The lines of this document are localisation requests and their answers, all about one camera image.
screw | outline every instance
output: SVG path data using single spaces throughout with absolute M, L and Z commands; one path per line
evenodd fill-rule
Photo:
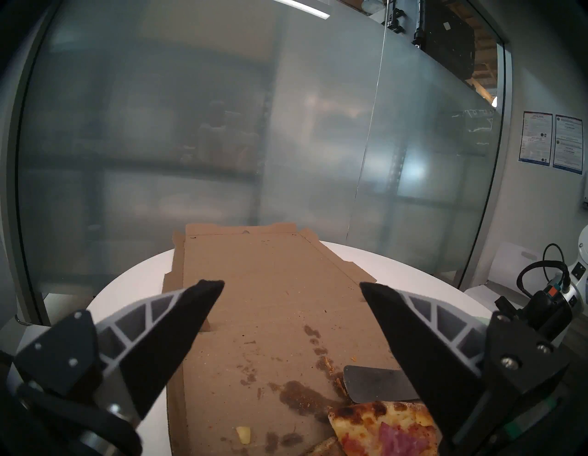
M 552 352 L 552 349 L 550 346 L 542 344 L 542 343 L 537 344 L 537 350 L 539 350 L 542 353 L 545 353 L 546 355 L 549 355 Z
M 111 404 L 107 409 L 110 413 L 119 414 L 121 412 L 121 406 L 118 404 Z
M 506 367 L 507 369 L 509 369 L 511 371 L 515 371 L 519 368 L 518 361 L 516 359 L 508 357 L 508 356 L 502 357 L 500 362 L 502 363 L 502 365 L 504 367 Z
M 34 381 L 34 380 L 31 380 L 31 381 L 29 382 L 29 386 L 30 386 L 31 388 L 34 388 L 34 389 L 36 389 L 37 391 L 43 391 L 43 388 L 41 388 L 41 386 L 40 386 L 40 385 L 39 385 L 39 384 L 38 384 L 36 381 Z

frosted glass wall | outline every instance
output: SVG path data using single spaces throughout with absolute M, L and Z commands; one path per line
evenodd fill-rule
M 20 136 L 36 290 L 97 294 L 189 222 L 293 221 L 463 268 L 500 119 L 403 38 L 324 3 L 327 20 L 272 0 L 65 3 Z

black cable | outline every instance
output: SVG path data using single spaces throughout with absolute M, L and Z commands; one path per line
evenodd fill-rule
M 526 296 L 528 296 L 529 298 L 533 297 L 533 295 L 529 293 L 527 290 L 525 290 L 523 286 L 523 276 L 527 274 L 527 272 L 529 272 L 531 269 L 540 268 L 541 266 L 547 266 L 548 268 L 557 268 L 561 270 L 562 278 L 559 281 L 559 284 L 563 284 L 562 288 L 564 289 L 570 286 L 570 271 L 567 270 L 567 265 L 563 261 L 556 261 L 554 259 L 544 259 L 541 261 L 537 261 L 535 263 L 531 263 L 529 266 L 523 269 L 520 272 L 519 276 L 516 278 L 516 286 L 519 287 L 519 290 L 521 290 Z
M 557 245 L 555 242 L 552 242 L 551 244 L 548 244 L 548 245 L 547 245 L 547 247 L 546 247 L 546 248 L 545 248 L 545 250 L 543 251 L 543 258 L 542 258 L 541 260 L 545 261 L 545 254 L 547 253 L 547 249 L 548 249 L 548 248 L 550 248 L 552 245 L 553 245 L 553 246 L 555 246 L 555 247 L 557 247 L 557 249 L 559 250 L 559 254 L 562 256 L 562 263 L 565 263 L 565 262 L 566 262 L 566 260 L 565 260 L 565 259 L 563 259 L 563 252 L 562 252 L 562 249 L 561 249 L 561 248 L 560 248 L 560 247 L 559 247 L 559 246 L 558 246 L 558 245 Z M 543 267 L 543 275 L 545 276 L 545 280 L 546 280 L 547 282 L 549 282 L 549 281 L 550 281 L 550 279 L 549 279 L 549 277 L 547 277 L 547 271 L 545 271 L 545 266 Z

crumb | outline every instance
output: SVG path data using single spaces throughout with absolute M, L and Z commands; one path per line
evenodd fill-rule
M 345 387 L 341 383 L 341 379 L 340 378 L 336 378 L 335 379 L 335 384 L 339 387 L 339 389 L 341 391 L 343 391 L 343 394 L 345 395 L 345 397 L 348 397 L 349 396 L 349 394 L 347 394 L 347 390 L 345 389 Z
M 331 366 L 331 364 L 329 363 L 329 359 L 326 356 L 323 356 L 323 360 L 325 360 L 325 366 L 327 366 L 329 373 L 332 374 L 335 371 L 335 368 Z

pizza box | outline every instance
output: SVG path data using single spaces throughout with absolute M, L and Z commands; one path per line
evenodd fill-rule
M 349 403 L 346 364 L 399 368 L 359 288 L 375 280 L 311 230 L 190 224 L 172 239 L 164 292 L 225 281 L 168 384 L 175 456 L 303 454 L 334 435 L 325 410 Z

